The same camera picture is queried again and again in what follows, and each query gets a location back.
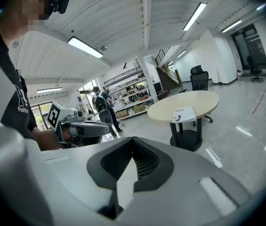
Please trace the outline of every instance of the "shelf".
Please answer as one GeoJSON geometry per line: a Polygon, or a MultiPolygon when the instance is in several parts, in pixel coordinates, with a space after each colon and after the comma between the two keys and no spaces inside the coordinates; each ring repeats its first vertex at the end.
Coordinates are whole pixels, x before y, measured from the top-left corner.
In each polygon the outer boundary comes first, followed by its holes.
{"type": "Polygon", "coordinates": [[[152,99],[153,99],[152,97],[149,97],[149,98],[147,98],[146,100],[143,100],[143,101],[140,101],[140,100],[135,101],[135,102],[133,102],[133,103],[130,103],[130,104],[124,106],[123,108],[117,109],[115,112],[122,111],[122,110],[124,110],[124,109],[126,109],[126,108],[129,108],[129,107],[132,107],[132,106],[135,106],[135,105],[141,104],[141,103],[143,103],[143,102],[146,102],[146,101],[149,101],[149,100],[152,100],[152,99]]]}
{"type": "Polygon", "coordinates": [[[143,89],[143,90],[141,90],[141,91],[137,91],[136,93],[130,94],[130,95],[125,96],[125,97],[121,97],[120,99],[115,100],[115,101],[119,101],[119,100],[125,99],[125,98],[127,98],[127,97],[134,96],[134,95],[139,94],[139,93],[142,93],[142,92],[144,92],[144,91],[146,91],[146,90],[148,90],[148,89],[149,89],[149,88],[143,89]]]}
{"type": "Polygon", "coordinates": [[[126,116],[126,117],[122,117],[122,118],[118,118],[118,119],[119,119],[119,120],[126,119],[126,118],[129,118],[129,117],[131,117],[131,116],[135,116],[135,115],[138,115],[138,114],[141,114],[141,113],[147,112],[147,111],[148,111],[148,110],[144,110],[144,111],[141,111],[141,112],[135,113],[135,114],[133,114],[133,115],[128,115],[128,116],[126,116]]]}
{"type": "Polygon", "coordinates": [[[139,81],[135,81],[135,82],[133,82],[133,83],[131,83],[131,84],[127,84],[127,85],[123,86],[122,88],[119,88],[119,89],[117,89],[117,90],[111,91],[111,92],[109,93],[109,95],[111,95],[111,94],[113,94],[113,93],[115,93],[115,92],[118,92],[118,91],[120,91],[120,90],[122,90],[122,89],[128,88],[128,87],[130,87],[130,86],[132,86],[132,85],[134,85],[134,84],[138,84],[138,83],[140,83],[140,82],[142,82],[142,81],[145,81],[145,80],[146,80],[146,78],[144,78],[144,79],[142,79],[142,80],[139,80],[139,81]]]}

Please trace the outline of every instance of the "doorway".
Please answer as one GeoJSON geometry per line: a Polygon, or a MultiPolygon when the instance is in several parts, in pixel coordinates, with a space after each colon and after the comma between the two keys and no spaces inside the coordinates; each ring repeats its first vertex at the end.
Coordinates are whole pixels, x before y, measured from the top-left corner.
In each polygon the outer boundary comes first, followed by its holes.
{"type": "Polygon", "coordinates": [[[255,26],[250,24],[231,36],[241,58],[243,75],[253,75],[256,69],[266,75],[266,55],[255,26]]]}

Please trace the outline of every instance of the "glass door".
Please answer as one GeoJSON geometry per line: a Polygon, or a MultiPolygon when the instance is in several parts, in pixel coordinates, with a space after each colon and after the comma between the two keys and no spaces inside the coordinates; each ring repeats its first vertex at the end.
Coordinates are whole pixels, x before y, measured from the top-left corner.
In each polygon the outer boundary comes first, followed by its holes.
{"type": "Polygon", "coordinates": [[[256,69],[266,74],[266,55],[259,34],[251,24],[231,35],[241,58],[245,74],[253,74],[256,69]]]}
{"type": "Polygon", "coordinates": [[[97,111],[93,109],[92,107],[92,97],[94,96],[94,92],[92,91],[93,87],[98,86],[96,83],[96,80],[92,80],[85,84],[82,88],[79,89],[79,91],[83,91],[84,94],[81,94],[82,99],[84,100],[85,97],[87,97],[88,105],[86,104],[87,108],[92,111],[92,113],[96,114],[97,111]]]}

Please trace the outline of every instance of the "person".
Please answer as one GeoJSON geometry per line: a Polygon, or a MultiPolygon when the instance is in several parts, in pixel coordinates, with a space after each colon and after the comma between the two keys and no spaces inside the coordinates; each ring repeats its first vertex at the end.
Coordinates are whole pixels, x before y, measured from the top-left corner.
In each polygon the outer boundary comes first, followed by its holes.
{"type": "MultiPolygon", "coordinates": [[[[35,140],[41,150],[63,148],[52,129],[38,129],[27,97],[27,87],[19,70],[8,54],[8,44],[25,35],[38,20],[49,17],[50,0],[7,0],[0,12],[0,68],[15,87],[15,92],[2,116],[4,126],[16,129],[24,138],[35,140]]],[[[69,128],[63,129],[66,140],[71,138],[69,128]]]]}
{"type": "MultiPolygon", "coordinates": [[[[99,96],[99,94],[101,93],[100,92],[100,88],[98,88],[97,86],[93,87],[93,92],[95,93],[96,96],[99,96]]],[[[110,112],[111,114],[111,117],[112,117],[112,122],[113,122],[113,125],[115,127],[115,129],[117,130],[118,134],[121,135],[123,133],[123,130],[121,128],[119,128],[118,126],[118,122],[117,122],[117,119],[116,119],[116,115],[115,115],[115,112],[114,110],[112,109],[114,107],[113,105],[113,102],[112,102],[112,99],[111,97],[106,93],[106,92],[102,92],[101,93],[101,96],[107,100],[108,102],[108,106],[107,106],[107,109],[108,111],[110,112]]],[[[92,104],[94,105],[94,102],[95,102],[95,98],[93,97],[92,98],[92,104]]],[[[115,131],[113,129],[111,129],[111,134],[114,138],[117,137],[115,131]]]]}
{"type": "Polygon", "coordinates": [[[109,94],[109,90],[108,90],[108,88],[103,87],[103,90],[104,90],[107,94],[109,94]]]}

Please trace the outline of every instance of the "black t-shirt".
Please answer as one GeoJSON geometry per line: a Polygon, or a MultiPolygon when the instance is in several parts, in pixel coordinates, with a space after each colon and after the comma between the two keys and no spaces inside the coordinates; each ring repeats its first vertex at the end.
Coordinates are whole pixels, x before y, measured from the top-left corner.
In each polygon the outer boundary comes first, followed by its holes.
{"type": "Polygon", "coordinates": [[[8,47],[1,35],[0,67],[16,89],[2,116],[1,123],[16,129],[24,138],[34,139],[31,132],[37,125],[28,101],[27,88],[20,71],[15,69],[9,57],[8,47]]]}

